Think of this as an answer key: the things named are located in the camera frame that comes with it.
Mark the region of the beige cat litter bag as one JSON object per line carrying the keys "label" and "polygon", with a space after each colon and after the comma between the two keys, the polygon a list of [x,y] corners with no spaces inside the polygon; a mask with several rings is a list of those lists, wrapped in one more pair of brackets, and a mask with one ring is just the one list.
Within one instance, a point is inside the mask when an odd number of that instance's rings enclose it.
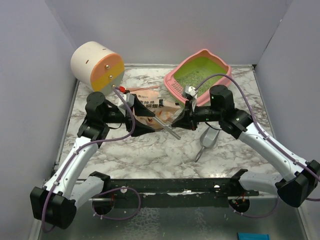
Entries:
{"label": "beige cat litter bag", "polygon": [[164,99],[158,91],[159,86],[128,87],[131,94],[136,94],[139,101],[153,112],[163,123],[172,122],[175,113],[181,108],[178,102]]}

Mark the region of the grey metal scoop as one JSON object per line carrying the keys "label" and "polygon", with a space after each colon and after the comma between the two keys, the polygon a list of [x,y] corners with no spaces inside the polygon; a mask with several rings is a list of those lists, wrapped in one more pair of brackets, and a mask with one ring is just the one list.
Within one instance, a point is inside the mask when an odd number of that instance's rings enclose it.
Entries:
{"label": "grey metal scoop", "polygon": [[212,149],[214,145],[216,144],[218,140],[220,131],[217,129],[213,129],[208,127],[200,136],[199,138],[199,143],[200,143],[200,150],[197,153],[194,162],[197,163],[199,159],[201,158],[202,154],[204,153],[205,150],[207,149]]}

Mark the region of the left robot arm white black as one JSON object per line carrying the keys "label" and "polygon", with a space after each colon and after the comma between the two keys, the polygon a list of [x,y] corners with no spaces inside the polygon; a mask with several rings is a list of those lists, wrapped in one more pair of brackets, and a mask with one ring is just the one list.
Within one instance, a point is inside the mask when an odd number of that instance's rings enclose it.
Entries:
{"label": "left robot arm white black", "polygon": [[33,216],[41,221],[45,233],[48,232],[46,224],[53,228],[68,228],[78,208],[90,198],[112,196],[113,192],[121,190],[120,187],[112,188],[110,176],[97,171],[91,173],[83,183],[76,184],[89,159],[102,143],[109,142],[109,124],[126,125],[128,134],[122,136],[122,140],[155,131],[136,120],[136,117],[152,118],[155,114],[148,110],[135,94],[129,91],[120,93],[119,88],[113,91],[119,98],[118,105],[108,101],[105,95],[98,91],[87,96],[86,116],[70,153],[43,187],[34,187],[30,193]]}

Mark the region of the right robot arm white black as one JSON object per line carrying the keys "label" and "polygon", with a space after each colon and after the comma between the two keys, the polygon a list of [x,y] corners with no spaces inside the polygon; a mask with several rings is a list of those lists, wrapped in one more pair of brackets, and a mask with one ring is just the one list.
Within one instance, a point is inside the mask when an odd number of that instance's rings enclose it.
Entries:
{"label": "right robot arm white black", "polygon": [[252,115],[235,108],[233,93],[224,85],[209,89],[209,106],[197,106],[195,87],[186,86],[182,113],[172,127],[194,131],[202,122],[218,122],[225,133],[250,146],[267,160],[277,174],[262,174],[243,169],[233,176],[229,189],[240,196],[246,191],[277,195],[291,207],[298,208],[317,187],[320,164],[307,161],[270,136]]}

